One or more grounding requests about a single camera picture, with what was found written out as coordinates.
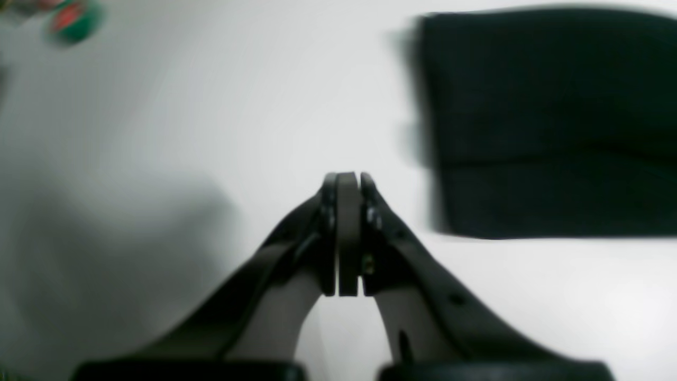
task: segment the red and green object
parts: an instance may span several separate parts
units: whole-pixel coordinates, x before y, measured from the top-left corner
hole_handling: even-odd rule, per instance
[[[50,30],[70,43],[88,38],[101,25],[103,9],[92,0],[66,0],[58,5]]]

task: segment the black cloth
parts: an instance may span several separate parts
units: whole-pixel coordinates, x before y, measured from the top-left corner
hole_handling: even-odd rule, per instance
[[[675,20],[531,9],[431,14],[419,26],[454,233],[677,233]]]

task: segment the dark green towel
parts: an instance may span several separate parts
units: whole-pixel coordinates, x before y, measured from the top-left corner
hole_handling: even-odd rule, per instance
[[[484,238],[677,233],[677,22],[433,14],[418,59],[445,214]]]

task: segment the hole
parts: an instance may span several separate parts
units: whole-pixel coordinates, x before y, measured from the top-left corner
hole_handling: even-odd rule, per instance
[[[399,357],[403,363],[413,363],[414,353],[409,343],[409,336],[404,331],[399,332]]]
[[[458,294],[449,295],[449,301],[455,306],[464,306],[466,304],[465,298]]]

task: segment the green object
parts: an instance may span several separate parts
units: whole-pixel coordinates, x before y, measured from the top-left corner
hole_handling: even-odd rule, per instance
[[[73,22],[58,28],[58,23],[73,7],[82,7],[79,17]],[[78,43],[91,36],[100,26],[103,20],[104,10],[101,5],[95,1],[70,0],[58,6],[57,13],[54,15],[51,23],[51,32],[68,43]]]

